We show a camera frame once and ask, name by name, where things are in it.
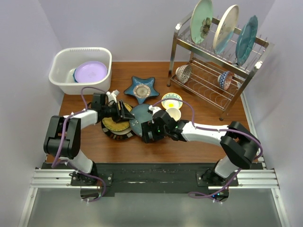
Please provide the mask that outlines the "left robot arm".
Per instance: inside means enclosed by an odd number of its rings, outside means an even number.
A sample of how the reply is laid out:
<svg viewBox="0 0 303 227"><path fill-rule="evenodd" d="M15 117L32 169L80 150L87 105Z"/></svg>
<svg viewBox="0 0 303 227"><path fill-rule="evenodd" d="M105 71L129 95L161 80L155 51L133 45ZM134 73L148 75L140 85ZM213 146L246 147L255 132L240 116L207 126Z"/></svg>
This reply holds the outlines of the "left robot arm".
<svg viewBox="0 0 303 227"><path fill-rule="evenodd" d="M117 101L114 93L94 93L93 99L79 112L67 116L52 116L44 141L44 152L55 159L52 167L63 163L75 168L71 175L85 185L102 186L96 164L80 149L81 130L101 124L102 131L114 140L126 140L134 136L129 121L132 106Z"/></svg>

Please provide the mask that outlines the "blue dotted scalloped plate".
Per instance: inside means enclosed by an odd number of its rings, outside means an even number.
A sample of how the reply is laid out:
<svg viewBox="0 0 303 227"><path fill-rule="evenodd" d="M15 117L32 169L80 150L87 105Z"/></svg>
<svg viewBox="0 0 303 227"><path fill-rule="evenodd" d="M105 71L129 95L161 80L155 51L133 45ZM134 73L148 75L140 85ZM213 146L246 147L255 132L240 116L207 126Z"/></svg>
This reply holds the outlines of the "blue dotted scalloped plate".
<svg viewBox="0 0 303 227"><path fill-rule="evenodd" d="M72 74L72 78L73 78L73 81L74 81L75 83L78 83L77 80L76 80L76 78L75 78L75 72L76 72L76 69L74 70L74 72L73 72L73 74Z"/></svg>

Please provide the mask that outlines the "lavender round plate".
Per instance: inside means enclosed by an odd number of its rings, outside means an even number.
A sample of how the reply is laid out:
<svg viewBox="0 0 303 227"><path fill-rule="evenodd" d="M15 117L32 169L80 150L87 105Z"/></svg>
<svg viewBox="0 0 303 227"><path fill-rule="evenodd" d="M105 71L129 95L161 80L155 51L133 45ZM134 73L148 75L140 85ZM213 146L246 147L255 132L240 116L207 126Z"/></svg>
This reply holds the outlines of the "lavender round plate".
<svg viewBox="0 0 303 227"><path fill-rule="evenodd" d="M78 83L94 83L104 79L107 67L99 61L87 61L76 68L75 78Z"/></svg>

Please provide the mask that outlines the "blue-grey blossom plate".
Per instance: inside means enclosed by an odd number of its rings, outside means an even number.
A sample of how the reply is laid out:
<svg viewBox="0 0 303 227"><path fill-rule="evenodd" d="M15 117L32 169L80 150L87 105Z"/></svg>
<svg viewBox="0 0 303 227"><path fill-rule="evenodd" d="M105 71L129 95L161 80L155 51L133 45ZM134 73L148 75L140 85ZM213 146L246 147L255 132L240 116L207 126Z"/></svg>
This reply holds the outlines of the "blue-grey blossom plate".
<svg viewBox="0 0 303 227"><path fill-rule="evenodd" d="M139 137L142 137L142 126L141 124L152 120L152 113L149 112L149 104L140 104L135 106L131 110L131 114L134 116L129 121L132 131Z"/></svg>

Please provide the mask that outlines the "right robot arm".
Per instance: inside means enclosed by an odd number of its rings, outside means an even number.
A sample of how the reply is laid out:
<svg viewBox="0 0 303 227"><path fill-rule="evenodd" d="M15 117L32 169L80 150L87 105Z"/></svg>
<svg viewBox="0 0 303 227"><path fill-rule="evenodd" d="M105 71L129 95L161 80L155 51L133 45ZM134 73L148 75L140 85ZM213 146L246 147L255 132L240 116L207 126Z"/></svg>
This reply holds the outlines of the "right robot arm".
<svg viewBox="0 0 303 227"><path fill-rule="evenodd" d="M224 185L228 177L237 170L250 169L261 151L260 141L241 123L213 126L175 120L166 111L152 112L152 119L141 124L142 140L145 143L169 137L174 141L199 141L222 147L226 156L213 169L202 174L203 181L217 186Z"/></svg>

